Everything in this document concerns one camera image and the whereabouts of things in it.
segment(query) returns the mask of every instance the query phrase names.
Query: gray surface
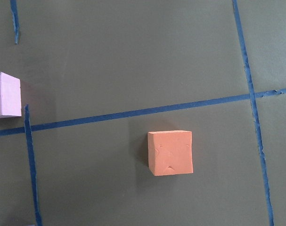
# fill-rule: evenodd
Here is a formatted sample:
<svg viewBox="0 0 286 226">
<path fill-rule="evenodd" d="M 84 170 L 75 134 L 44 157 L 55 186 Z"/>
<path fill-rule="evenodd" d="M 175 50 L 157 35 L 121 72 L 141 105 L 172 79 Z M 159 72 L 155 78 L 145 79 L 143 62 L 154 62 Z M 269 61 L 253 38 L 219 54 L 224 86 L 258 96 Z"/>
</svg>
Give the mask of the gray surface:
<svg viewBox="0 0 286 226">
<path fill-rule="evenodd" d="M 275 225 L 286 225 L 286 96 L 257 101 Z"/>
<path fill-rule="evenodd" d="M 25 135 L 0 137 L 0 226 L 35 222 Z"/>
<path fill-rule="evenodd" d="M 155 177 L 147 131 L 193 131 L 193 174 Z M 249 101 L 33 133 L 45 225 L 268 225 Z"/>
<path fill-rule="evenodd" d="M 286 0 L 238 0 L 256 91 L 286 88 Z"/>
<path fill-rule="evenodd" d="M 233 6 L 173 0 L 23 0 L 20 43 L 0 0 L 0 71 L 32 124 L 248 93 Z M 22 126 L 0 121 L 0 129 Z"/>
</svg>

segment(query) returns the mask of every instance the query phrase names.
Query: foam block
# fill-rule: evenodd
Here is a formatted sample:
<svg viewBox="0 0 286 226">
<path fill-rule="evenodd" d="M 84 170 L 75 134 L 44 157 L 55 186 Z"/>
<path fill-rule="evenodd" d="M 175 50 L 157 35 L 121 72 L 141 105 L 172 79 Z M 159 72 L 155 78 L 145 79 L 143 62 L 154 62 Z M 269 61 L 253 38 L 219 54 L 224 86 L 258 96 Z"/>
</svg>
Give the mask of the foam block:
<svg viewBox="0 0 286 226">
<path fill-rule="evenodd" d="M 148 162 L 155 176 L 193 173 L 192 132 L 149 132 Z"/>
<path fill-rule="evenodd" d="M 21 116 L 20 80 L 0 72 L 0 118 Z"/>
</svg>

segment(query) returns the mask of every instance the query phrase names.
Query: salmon-colored block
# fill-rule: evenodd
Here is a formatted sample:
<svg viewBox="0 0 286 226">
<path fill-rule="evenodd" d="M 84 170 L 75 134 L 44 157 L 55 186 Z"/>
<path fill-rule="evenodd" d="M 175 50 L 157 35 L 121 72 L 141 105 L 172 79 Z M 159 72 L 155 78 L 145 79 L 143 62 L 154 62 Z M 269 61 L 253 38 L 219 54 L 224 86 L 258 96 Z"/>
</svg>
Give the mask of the salmon-colored block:
<svg viewBox="0 0 286 226">
<path fill-rule="evenodd" d="M 192 132 L 149 132 L 148 162 L 155 176 L 193 173 Z"/>
</svg>

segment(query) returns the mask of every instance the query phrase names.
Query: cube top face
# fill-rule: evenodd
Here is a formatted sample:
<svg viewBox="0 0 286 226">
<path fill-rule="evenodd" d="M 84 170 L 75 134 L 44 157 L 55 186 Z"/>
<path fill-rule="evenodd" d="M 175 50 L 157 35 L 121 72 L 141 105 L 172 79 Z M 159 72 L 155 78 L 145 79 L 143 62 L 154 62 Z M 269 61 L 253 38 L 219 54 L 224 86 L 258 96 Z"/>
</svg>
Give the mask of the cube top face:
<svg viewBox="0 0 286 226">
<path fill-rule="evenodd" d="M 21 116 L 20 80 L 0 72 L 0 118 Z"/>
<path fill-rule="evenodd" d="M 193 173 L 192 132 L 149 132 L 148 162 L 155 176 Z"/>
</svg>

